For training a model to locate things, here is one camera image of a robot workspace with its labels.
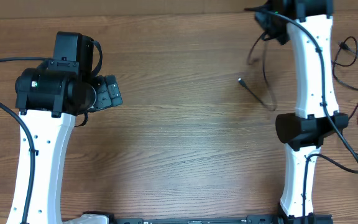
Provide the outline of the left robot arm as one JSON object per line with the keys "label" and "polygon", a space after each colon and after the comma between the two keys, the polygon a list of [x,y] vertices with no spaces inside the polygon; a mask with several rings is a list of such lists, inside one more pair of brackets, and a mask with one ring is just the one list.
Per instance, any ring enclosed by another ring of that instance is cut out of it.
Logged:
{"label": "left robot arm", "polygon": [[27,68],[15,83],[21,122],[16,185],[8,223],[61,223],[60,199],[68,142],[76,117],[122,104],[115,76],[93,65],[99,42],[58,32],[53,57]]}

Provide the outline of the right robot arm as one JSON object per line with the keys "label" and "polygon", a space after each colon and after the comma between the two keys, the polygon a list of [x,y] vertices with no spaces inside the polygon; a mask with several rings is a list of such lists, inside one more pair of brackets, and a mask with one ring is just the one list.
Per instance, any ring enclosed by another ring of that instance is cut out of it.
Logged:
{"label": "right robot arm", "polygon": [[265,33],[295,57],[297,97],[292,113],[276,117],[284,145],[285,185],[277,223],[332,223],[330,215],[314,213],[312,194],[316,162],[324,139],[348,125],[334,92],[331,73],[332,1],[267,1],[255,12]]}

